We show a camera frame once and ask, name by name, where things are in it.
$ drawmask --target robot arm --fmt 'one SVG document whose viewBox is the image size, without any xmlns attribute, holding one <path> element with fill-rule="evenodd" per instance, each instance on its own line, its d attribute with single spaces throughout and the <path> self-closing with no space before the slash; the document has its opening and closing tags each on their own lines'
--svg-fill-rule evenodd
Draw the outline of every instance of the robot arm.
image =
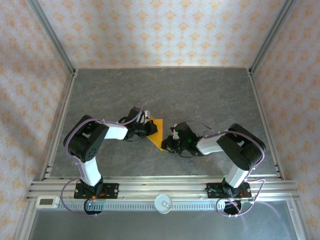
<svg viewBox="0 0 320 240">
<path fill-rule="evenodd" d="M 186 150 L 192 156 L 204 156 L 224 151 L 228 155 L 233 164 L 220 189 L 226 197 L 234 197 L 239 193 L 246 176 L 262 159 L 266 150 L 265 144 L 260 139 L 236 123 L 224 131 L 224 134 L 209 138 L 196 136 L 185 122 L 172 127 L 171 132 L 161 144 L 161 148 L 170 153 L 180 155 Z"/>
<path fill-rule="evenodd" d="M 139 114 L 139 109 L 133 107 L 129 115 L 123 117 L 122 120 L 128 122 L 137 116 L 137 114 Z M 90 190 L 95 196 L 102 190 L 103 178 L 98 170 L 96 155 L 103 141 L 106 139 L 127 140 L 134 135 L 142 138 L 154 134 L 158 131 L 157 126 L 152 120 L 147 121 L 149 118 L 150 112 L 144 111 L 135 121 L 128 125 L 90 121 L 84 124 L 72 136 L 68 145 L 68 152 L 78 159 L 82 176 L 81 183 L 86 189 Z M 74 129 L 89 119 L 92 119 L 89 115 L 82 117 L 65 137 L 63 141 L 64 146 Z"/>
</svg>

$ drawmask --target small digital display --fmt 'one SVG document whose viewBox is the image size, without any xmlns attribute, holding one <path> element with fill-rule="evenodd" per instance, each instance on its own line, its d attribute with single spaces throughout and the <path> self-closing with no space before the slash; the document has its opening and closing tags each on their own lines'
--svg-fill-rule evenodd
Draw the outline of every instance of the small digital display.
<svg viewBox="0 0 320 240">
<path fill-rule="evenodd" d="M 41 199 L 39 205 L 52 205 L 54 203 L 53 199 Z"/>
</svg>

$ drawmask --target glass panel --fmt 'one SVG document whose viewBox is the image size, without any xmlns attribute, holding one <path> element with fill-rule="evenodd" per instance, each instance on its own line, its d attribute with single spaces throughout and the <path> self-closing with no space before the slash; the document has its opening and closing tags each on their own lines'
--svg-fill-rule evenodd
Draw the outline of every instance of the glass panel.
<svg viewBox="0 0 320 240">
<path fill-rule="evenodd" d="M 97 218 L 66 210 L 38 210 L 31 240 L 296 240 L 285 201 L 257 202 L 228 218 L 216 211 L 108 211 Z"/>
</svg>

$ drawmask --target robotic arm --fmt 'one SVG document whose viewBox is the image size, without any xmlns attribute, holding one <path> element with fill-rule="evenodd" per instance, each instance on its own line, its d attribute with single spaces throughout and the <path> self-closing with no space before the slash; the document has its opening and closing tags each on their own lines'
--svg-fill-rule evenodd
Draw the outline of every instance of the robotic arm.
<svg viewBox="0 0 320 240">
<path fill-rule="evenodd" d="M 119 122 L 129 122 L 139 114 L 140 109 L 133 107 L 127 117 L 123 117 Z M 82 172 L 81 184 L 89 190 L 94 196 L 102 191 L 103 178 L 98 170 L 96 155 L 105 139 L 128 140 L 134 135 L 140 138 L 156 133 L 157 126 L 150 118 L 148 110 L 142 111 L 138 117 L 126 124 L 112 124 L 98 121 L 90 121 L 84 124 L 71 138 L 68 145 L 68 152 L 78 159 Z M 63 141 L 63 146 L 71 133 L 84 121 L 92 119 L 91 116 L 85 115 L 74 126 Z"/>
<path fill-rule="evenodd" d="M 96 160 L 102 142 L 105 139 L 127 141 L 134 135 L 144 138 L 156 133 L 157 126 L 152 120 L 148 120 L 150 117 L 148 110 L 143 111 L 135 106 L 128 116 L 121 118 L 118 123 L 98 121 L 89 115 L 82 117 L 63 141 L 67 152 L 76 158 L 80 165 L 79 185 L 85 194 L 80 194 L 78 198 L 95 198 L 104 189 L 103 177 Z M 205 190 L 209 199 L 241 199 L 242 193 L 250 189 L 245 178 L 263 160 L 266 150 L 260 139 L 239 124 L 235 123 L 228 130 L 218 134 L 197 136 L 186 122 L 171 127 L 171 135 L 162 142 L 161 148 L 180 156 L 183 151 L 199 157 L 221 151 L 228 155 L 233 162 L 232 167 L 221 183 L 207 183 Z"/>
<path fill-rule="evenodd" d="M 224 151 L 233 164 L 222 183 L 216 186 L 215 192 L 223 193 L 223 197 L 235 197 L 241 187 L 245 187 L 243 183 L 246 176 L 263 158 L 266 145 L 236 123 L 227 131 L 222 132 L 222 135 L 199 137 L 186 122 L 181 122 L 171 128 L 171 135 L 162 142 L 161 148 L 179 155 L 186 150 L 192 156 L 204 156 Z"/>
</svg>

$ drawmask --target wire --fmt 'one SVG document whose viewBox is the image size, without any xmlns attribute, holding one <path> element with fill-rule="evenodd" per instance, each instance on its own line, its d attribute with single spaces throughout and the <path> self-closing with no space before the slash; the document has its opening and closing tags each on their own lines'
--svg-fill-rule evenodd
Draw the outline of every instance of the wire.
<svg viewBox="0 0 320 240">
<path fill-rule="evenodd" d="M 87 208 L 86 208 L 87 202 L 88 202 L 88 201 L 91 201 L 91 200 L 92 200 L 91 198 L 88 198 L 87 200 L 84 201 L 83 209 L 84 209 L 85 212 L 87 212 Z"/>
<path fill-rule="evenodd" d="M 71 132 L 71 134 L 69 135 L 69 137 L 67 138 L 66 142 L 65 142 L 65 145 L 64 145 L 64 148 L 65 148 L 65 152 L 66 152 L 66 155 L 70 158 L 73 159 L 73 161 L 75 162 L 76 166 L 78 167 L 79 169 L 79 172 L 80 172 L 80 178 L 74 178 L 74 179 L 71 179 L 70 181 L 68 181 L 62 188 L 61 190 L 61 194 L 60 194 L 60 199 L 61 199 L 61 203 L 62 205 L 65 207 L 65 209 L 67 209 L 69 212 L 71 213 L 75 213 L 77 214 L 78 216 L 82 216 L 82 217 L 91 217 L 90 215 L 86 215 L 86 214 L 82 214 L 82 213 L 79 213 L 79 212 L 76 212 L 76 211 L 73 211 L 71 210 L 64 202 L 64 199 L 63 199 L 63 194 L 64 194 L 64 191 L 67 187 L 67 185 L 69 185 L 71 182 L 73 181 L 76 181 L 76 180 L 82 180 L 84 177 L 85 177 L 85 172 L 80 164 L 80 160 L 71 155 L 68 151 L 68 147 L 69 147 L 69 143 L 71 141 L 71 139 L 74 137 L 74 135 L 78 132 L 78 130 L 80 128 L 82 128 L 84 125 L 86 125 L 87 123 L 90 123 L 90 122 L 99 122 L 99 123 L 103 123 L 103 124 L 114 124 L 114 125 L 120 125 L 120 126 L 125 126 L 127 124 L 130 124 L 132 123 L 134 120 L 136 120 L 142 113 L 143 111 L 143 108 L 144 108 L 144 105 L 141 101 L 137 101 L 135 104 L 134 104 L 134 107 L 137 106 L 137 104 L 140 104 L 140 110 L 139 112 L 137 113 L 137 115 L 132 118 L 131 120 L 127 121 L 127 122 L 116 122 L 116 121 L 105 121 L 105 120 L 101 120 L 101 119 L 98 119 L 98 118 L 90 118 L 90 119 L 87 119 L 85 121 L 83 121 L 82 123 L 80 123 L 76 128 L 74 128 L 74 130 Z"/>
<path fill-rule="evenodd" d="M 145 112 L 142 113 L 142 116 L 141 116 L 141 119 L 140 119 L 140 123 L 141 123 L 142 117 L 143 117 L 143 123 L 144 123 L 145 120 L 146 120 L 146 113 Z"/>
<path fill-rule="evenodd" d="M 246 213 L 248 213 L 248 212 L 252 209 L 252 207 L 254 206 L 254 204 L 255 204 L 255 202 L 256 202 L 256 200 L 257 200 L 257 198 L 258 198 L 259 193 L 261 192 L 262 188 L 264 187 L 264 185 L 265 185 L 265 183 L 266 183 L 266 180 L 265 180 L 264 178 L 259 178 L 259 179 L 257 179 L 257 180 L 247 181 L 247 183 L 256 183 L 256 182 L 259 182 L 259 181 L 262 181 L 262 184 L 261 184 L 258 192 L 256 193 L 256 195 L 255 195 L 255 197 L 254 197 L 254 199 L 253 199 L 253 203 L 251 204 L 251 206 L 250 206 L 246 211 L 240 212 L 239 208 L 238 208 L 229 198 L 220 198 L 220 199 L 218 199 L 218 201 L 216 201 L 216 203 L 215 203 L 215 209 L 216 209 L 216 211 L 218 212 L 218 214 L 220 214 L 221 216 L 224 216 L 224 217 L 229 217 L 229 218 L 235 217 L 235 218 L 236 218 L 236 217 L 243 216 L 243 215 L 245 215 Z M 237 209 L 238 214 L 231 215 L 231 214 L 225 214 L 225 213 L 222 213 L 221 211 L 219 211 L 219 209 L 218 209 L 218 203 L 219 203 L 221 200 L 227 200 L 228 202 L 232 203 L 232 204 L 235 206 L 235 208 Z"/>
<path fill-rule="evenodd" d="M 99 194 L 99 197 L 102 197 L 102 196 L 107 195 L 107 194 L 108 194 L 108 191 L 107 191 L 107 189 L 105 189 L 105 190 L 104 190 L 104 193 L 100 193 L 100 194 Z"/>
<path fill-rule="evenodd" d="M 118 123 L 122 123 L 122 121 L 123 121 L 123 120 L 126 120 L 126 118 L 127 118 L 126 116 L 120 118 L 120 120 L 118 121 Z"/>
<path fill-rule="evenodd" d="M 65 203 L 65 201 L 64 201 L 64 191 L 65 191 L 66 187 L 67 187 L 70 183 L 72 183 L 72 182 L 74 182 L 74 181 L 77 181 L 77 180 L 79 181 L 79 180 L 81 180 L 81 178 L 71 179 L 70 181 L 68 181 L 68 182 L 63 186 L 63 188 L 62 188 L 62 190 L 61 190 L 61 194 L 60 194 L 61 203 L 62 203 L 62 205 L 64 206 L 64 208 L 67 209 L 70 213 L 77 214 L 77 215 L 80 216 L 80 217 L 87 217 L 87 218 L 93 217 L 92 215 L 87 215 L 87 214 L 83 214 L 83 213 L 80 213 L 80 212 L 71 210 L 71 209 L 66 205 L 66 203 Z"/>
<path fill-rule="evenodd" d="M 205 136 L 206 135 L 206 133 L 208 133 L 208 132 L 210 132 L 210 131 L 213 131 L 214 129 L 207 129 L 207 130 L 205 130 L 204 132 L 203 132 L 203 136 Z"/>
<path fill-rule="evenodd" d="M 136 142 L 136 141 L 139 141 L 139 140 L 141 140 L 141 139 L 144 139 L 146 136 L 141 136 L 141 137 L 139 137 L 138 139 L 135 139 L 135 140 L 125 140 L 126 142 L 129 142 L 129 143 L 131 143 L 131 142 Z"/>
<path fill-rule="evenodd" d="M 179 156 L 185 159 L 192 159 L 194 156 L 182 156 L 181 153 L 179 153 Z"/>
<path fill-rule="evenodd" d="M 225 207 L 223 210 L 226 210 L 226 209 L 231 209 L 231 208 L 234 208 L 235 206 L 230 202 L 230 203 L 226 203 L 225 204 L 226 206 L 227 205 L 231 205 L 231 206 L 228 206 L 228 207 Z"/>
</svg>

